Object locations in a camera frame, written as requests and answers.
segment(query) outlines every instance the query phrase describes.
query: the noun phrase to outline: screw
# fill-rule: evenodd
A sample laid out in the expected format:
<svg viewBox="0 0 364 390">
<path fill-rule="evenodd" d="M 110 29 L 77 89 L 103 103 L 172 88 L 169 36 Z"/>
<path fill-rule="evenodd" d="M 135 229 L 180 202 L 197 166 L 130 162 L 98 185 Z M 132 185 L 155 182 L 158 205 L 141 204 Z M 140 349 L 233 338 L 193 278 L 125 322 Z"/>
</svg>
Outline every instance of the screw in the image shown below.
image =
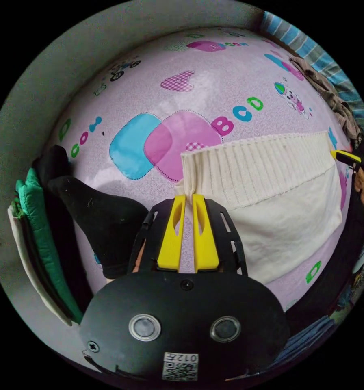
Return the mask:
<svg viewBox="0 0 364 390">
<path fill-rule="evenodd" d="M 189 291 L 194 287 L 194 283 L 189 279 L 184 279 L 181 281 L 181 289 Z"/>
<path fill-rule="evenodd" d="M 100 351 L 100 348 L 98 347 L 98 344 L 96 342 L 93 342 L 93 341 L 89 341 L 87 343 L 87 348 L 91 351 L 91 352 L 99 352 Z"/>
</svg>

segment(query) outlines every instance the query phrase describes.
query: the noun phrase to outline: pink rounded square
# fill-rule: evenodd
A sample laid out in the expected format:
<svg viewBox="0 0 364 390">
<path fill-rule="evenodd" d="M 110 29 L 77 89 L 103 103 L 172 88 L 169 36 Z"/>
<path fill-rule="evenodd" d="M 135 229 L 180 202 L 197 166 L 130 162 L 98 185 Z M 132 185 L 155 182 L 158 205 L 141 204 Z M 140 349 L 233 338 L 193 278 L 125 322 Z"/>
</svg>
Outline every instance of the pink rounded square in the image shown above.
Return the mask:
<svg viewBox="0 0 364 390">
<path fill-rule="evenodd" d="M 178 111 L 148 136 L 144 154 L 162 175 L 178 182 L 183 178 L 181 153 L 189 151 L 192 143 L 208 147 L 221 142 L 204 118 L 190 111 Z"/>
<path fill-rule="evenodd" d="M 217 52 L 219 50 L 225 50 L 226 47 L 221 47 L 218 43 L 212 41 L 196 41 L 187 45 L 189 48 L 195 48 L 203 52 Z"/>
</svg>

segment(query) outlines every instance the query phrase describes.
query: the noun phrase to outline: striped blanket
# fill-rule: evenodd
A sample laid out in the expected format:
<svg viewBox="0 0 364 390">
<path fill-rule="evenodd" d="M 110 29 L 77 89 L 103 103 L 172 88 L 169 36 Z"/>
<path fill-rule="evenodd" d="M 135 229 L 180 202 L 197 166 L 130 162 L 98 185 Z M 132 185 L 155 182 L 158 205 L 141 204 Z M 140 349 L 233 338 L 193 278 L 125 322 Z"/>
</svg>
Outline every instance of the striped blanket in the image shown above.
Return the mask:
<svg viewBox="0 0 364 390">
<path fill-rule="evenodd" d="M 275 36 L 325 76 L 349 104 L 357 124 L 364 130 L 364 102 L 340 66 L 321 46 L 297 27 L 270 12 L 264 13 L 260 31 Z"/>
</svg>

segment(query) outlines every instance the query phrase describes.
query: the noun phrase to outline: gray wall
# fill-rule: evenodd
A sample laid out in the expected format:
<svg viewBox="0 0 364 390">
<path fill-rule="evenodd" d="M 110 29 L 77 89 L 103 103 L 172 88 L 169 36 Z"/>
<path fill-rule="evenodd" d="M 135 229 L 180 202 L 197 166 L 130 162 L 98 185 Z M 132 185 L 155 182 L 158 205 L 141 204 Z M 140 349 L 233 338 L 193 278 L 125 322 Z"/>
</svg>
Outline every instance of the gray wall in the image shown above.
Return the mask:
<svg viewBox="0 0 364 390">
<path fill-rule="evenodd" d="M 25 323 L 60 354 L 89 366 L 82 358 L 77 327 L 66 327 L 49 312 L 21 266 L 7 216 L 16 180 L 25 178 L 75 92 L 119 53 L 186 28 L 254 29 L 261 17 L 261 10 L 226 0 L 136 0 L 120 4 L 57 38 L 11 90 L 0 112 L 0 281 Z"/>
</svg>

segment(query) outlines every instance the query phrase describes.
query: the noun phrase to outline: ribbed sweater cuff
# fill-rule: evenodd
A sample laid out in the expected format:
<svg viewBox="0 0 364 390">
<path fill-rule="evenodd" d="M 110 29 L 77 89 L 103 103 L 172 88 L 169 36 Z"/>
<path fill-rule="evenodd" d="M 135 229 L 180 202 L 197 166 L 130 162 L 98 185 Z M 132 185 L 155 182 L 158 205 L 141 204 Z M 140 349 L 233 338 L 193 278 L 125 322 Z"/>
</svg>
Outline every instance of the ribbed sweater cuff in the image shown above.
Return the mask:
<svg viewBox="0 0 364 390">
<path fill-rule="evenodd" d="M 228 208 L 245 207 L 285 193 L 335 165 L 327 132 L 284 134 L 182 153 L 177 193 L 199 193 Z"/>
</svg>

